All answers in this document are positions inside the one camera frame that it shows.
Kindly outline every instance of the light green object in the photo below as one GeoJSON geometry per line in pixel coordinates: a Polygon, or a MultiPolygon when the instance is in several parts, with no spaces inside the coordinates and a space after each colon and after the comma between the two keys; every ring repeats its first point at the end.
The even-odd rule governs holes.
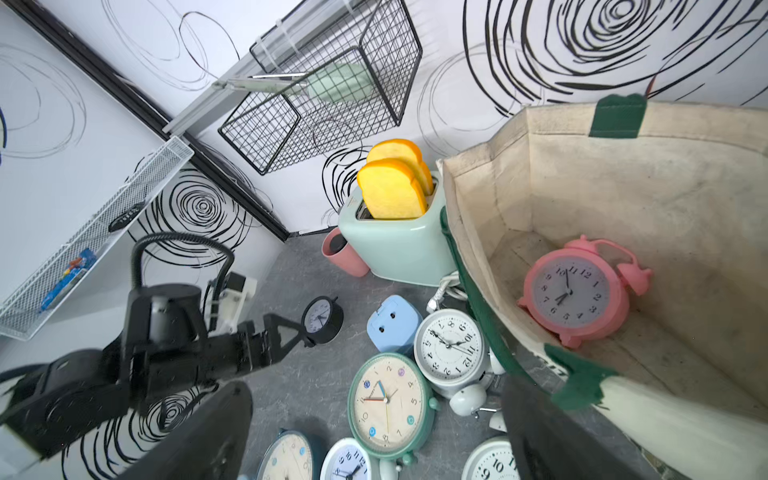
{"type": "Polygon", "coordinates": [[[435,193],[426,213],[413,220],[359,219],[362,191],[355,188],[339,213],[339,229],[374,275],[396,282],[440,286],[456,270],[440,227],[445,193],[439,174],[432,172],[435,193]]]}
{"type": "Polygon", "coordinates": [[[365,65],[331,64],[296,83],[304,73],[265,74],[217,80],[215,88],[260,91],[284,95],[309,95],[329,103],[366,100],[373,93],[373,80],[365,65]]]}
{"type": "Polygon", "coordinates": [[[375,355],[370,359],[368,359],[368,361],[365,362],[362,367],[360,367],[360,370],[358,370],[357,374],[355,375],[355,379],[352,381],[352,385],[349,387],[349,397],[347,399],[347,406],[346,406],[346,417],[349,420],[349,427],[352,429],[352,434],[354,435],[355,440],[357,440],[357,442],[360,444],[360,446],[362,446],[366,450],[366,452],[382,460],[394,461],[398,458],[401,458],[403,465],[408,466],[416,463],[416,457],[413,456],[413,452],[415,450],[420,449],[426,443],[427,439],[429,438],[429,434],[432,433],[432,425],[435,423],[435,410],[439,410],[438,400],[432,394],[432,387],[426,381],[426,379],[424,378],[424,375],[422,375],[421,371],[419,370],[419,367],[416,366],[416,364],[412,362],[408,357],[404,355],[400,355],[399,353],[380,353],[379,355],[375,355]],[[422,405],[424,405],[422,421],[419,423],[419,429],[416,431],[416,434],[413,436],[413,439],[407,444],[405,444],[403,447],[401,447],[400,449],[395,450],[394,452],[382,452],[378,449],[371,447],[367,443],[367,438],[361,435],[360,432],[358,431],[358,427],[355,423],[355,410],[354,410],[355,391],[357,386],[362,381],[362,376],[366,373],[368,368],[373,363],[387,356],[395,358],[398,361],[404,362],[408,367],[410,367],[413,370],[421,386],[422,405]]]}
{"type": "Polygon", "coordinates": [[[311,97],[334,104],[366,100],[373,92],[368,69],[360,64],[331,64],[310,75],[307,80],[311,97]]]}

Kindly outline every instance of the wire mesh basket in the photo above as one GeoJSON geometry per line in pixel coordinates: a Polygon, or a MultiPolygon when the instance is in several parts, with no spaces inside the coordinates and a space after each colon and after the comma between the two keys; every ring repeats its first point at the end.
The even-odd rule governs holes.
{"type": "MultiPolygon", "coordinates": [[[[126,210],[137,204],[148,205],[154,195],[179,171],[193,151],[178,137],[172,137],[152,154],[126,181],[118,191],[101,206],[80,229],[51,255],[16,291],[0,303],[0,335],[20,340],[29,340],[55,312],[77,284],[68,293],[62,293],[48,308],[42,309],[45,296],[61,280],[74,258],[85,248],[104,257],[114,246],[120,235],[126,231],[111,232],[110,223],[126,210]]],[[[88,270],[98,266],[97,263],[88,270]]]]}
{"type": "Polygon", "coordinates": [[[265,42],[251,47],[267,73],[305,72],[276,94],[248,94],[219,128],[262,175],[402,121],[422,58],[408,9],[403,0],[345,4],[302,45],[288,37],[284,58],[265,42]]]}

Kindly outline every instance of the black wire basket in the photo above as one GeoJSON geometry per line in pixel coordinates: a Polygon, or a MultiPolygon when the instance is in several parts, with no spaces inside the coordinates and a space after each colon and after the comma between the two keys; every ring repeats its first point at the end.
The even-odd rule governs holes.
{"type": "Polygon", "coordinates": [[[219,128],[262,175],[402,121],[422,58],[405,2],[345,4],[302,45],[291,43],[284,59],[264,42],[251,47],[267,73],[303,72],[278,93],[249,93],[219,128]]]}

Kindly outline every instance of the blue alarm clock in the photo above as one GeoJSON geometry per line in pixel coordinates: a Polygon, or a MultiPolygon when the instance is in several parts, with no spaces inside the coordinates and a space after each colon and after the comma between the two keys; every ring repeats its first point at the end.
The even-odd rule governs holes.
{"type": "Polygon", "coordinates": [[[257,480],[319,480],[325,458],[320,445],[312,436],[280,429],[261,461],[257,480]]]}
{"type": "Polygon", "coordinates": [[[368,336],[380,352],[409,355],[422,314],[400,295],[392,295],[368,319],[368,336]]]}

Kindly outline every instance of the pink alarm clock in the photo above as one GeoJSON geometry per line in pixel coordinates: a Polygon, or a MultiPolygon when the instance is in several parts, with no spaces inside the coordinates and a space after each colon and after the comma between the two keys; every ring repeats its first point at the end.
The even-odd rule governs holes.
{"type": "Polygon", "coordinates": [[[578,348],[582,340],[600,339],[619,329],[629,311],[627,287],[636,295],[650,288],[651,269],[642,270],[637,257],[610,240],[579,240],[538,259],[525,276],[518,305],[545,329],[560,335],[563,345],[578,348]],[[598,245],[626,253],[632,263],[614,270],[598,253],[598,245]]]}

